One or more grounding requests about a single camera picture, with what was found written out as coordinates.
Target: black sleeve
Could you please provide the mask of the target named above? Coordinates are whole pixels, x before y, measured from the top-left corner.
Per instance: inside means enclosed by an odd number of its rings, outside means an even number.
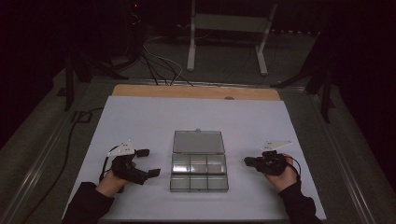
[[[312,198],[301,193],[301,181],[279,192],[291,224],[322,223],[315,215],[317,208]]]
[[[114,202],[95,190],[96,185],[82,182],[64,214],[63,224],[95,224]]]

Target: open box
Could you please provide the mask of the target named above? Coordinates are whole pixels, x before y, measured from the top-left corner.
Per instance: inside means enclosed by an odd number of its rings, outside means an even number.
[[[173,152],[171,191],[228,190],[221,132],[175,131]]]

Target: dark background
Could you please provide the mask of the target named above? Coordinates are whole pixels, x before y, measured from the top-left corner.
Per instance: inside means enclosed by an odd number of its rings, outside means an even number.
[[[190,1],[141,2],[134,13],[138,13],[144,23],[164,35],[184,35],[177,24],[190,22]],[[84,3],[2,1],[0,147],[51,90],[52,78],[64,68],[67,41],[76,43],[95,60],[106,61],[110,54],[122,54],[117,43],[130,41],[118,23],[125,13],[122,7],[125,1],[112,3],[109,5],[103,0]],[[305,66],[315,66],[322,60],[336,62],[333,83],[340,87],[346,105],[389,183],[396,189],[396,177],[392,175],[396,170],[396,143],[392,141],[396,137],[395,5],[391,1],[374,0],[284,0],[278,3],[273,23],[277,32],[317,35],[323,31]],[[260,4],[268,3],[202,0],[198,1],[197,8],[207,12],[260,16],[262,11],[257,9]]]

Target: box lid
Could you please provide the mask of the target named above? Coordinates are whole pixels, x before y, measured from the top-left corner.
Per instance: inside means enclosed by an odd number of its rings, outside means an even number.
[[[174,153],[224,154],[221,132],[175,131]]]

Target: gray carpet floor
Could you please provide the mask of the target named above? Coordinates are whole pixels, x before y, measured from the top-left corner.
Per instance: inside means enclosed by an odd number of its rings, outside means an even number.
[[[237,85],[246,88],[268,88],[270,84],[296,75],[315,42],[315,38],[308,35],[270,34],[264,50],[269,76],[262,77],[251,44],[216,45],[210,39],[199,42],[195,70],[187,72],[187,40],[155,38],[145,46],[151,54],[180,64],[183,69],[181,76],[193,85]],[[173,78],[174,74],[163,67],[155,64],[154,67],[168,81]],[[123,76],[130,78],[126,81],[104,77],[97,71],[96,73],[91,83],[77,83],[76,101],[69,113],[64,112],[65,99],[56,96],[58,90],[64,86],[64,72],[59,74],[54,79],[54,89],[0,151],[0,176],[3,180],[0,183],[0,215],[3,215],[39,152],[43,148],[53,148],[49,162],[13,223],[22,223],[59,174],[65,160],[68,135],[72,129],[69,120],[75,111],[87,111],[104,106],[107,96],[119,83],[154,84],[143,60],[120,71]],[[164,83],[161,77],[157,78],[160,84]],[[290,112],[291,121],[318,187],[318,194],[328,218],[324,223],[396,223],[395,193],[381,173],[337,88],[332,87],[332,102],[335,108],[330,110],[331,123],[326,124],[318,114],[319,97],[301,91],[306,82],[307,79],[300,80],[286,89],[279,90],[279,93]],[[178,78],[175,84],[189,85],[181,78]],[[76,125],[70,141],[66,168],[59,182],[25,223],[61,223],[70,190],[100,115],[101,111],[95,111],[91,122]],[[60,127],[59,134],[55,136],[54,132],[59,128],[57,124],[63,119],[67,119],[67,122]],[[357,192],[364,201],[355,200],[354,194]],[[365,214],[369,214],[369,217],[364,217],[362,207],[367,208],[368,212]],[[284,220],[268,223],[289,222]]]

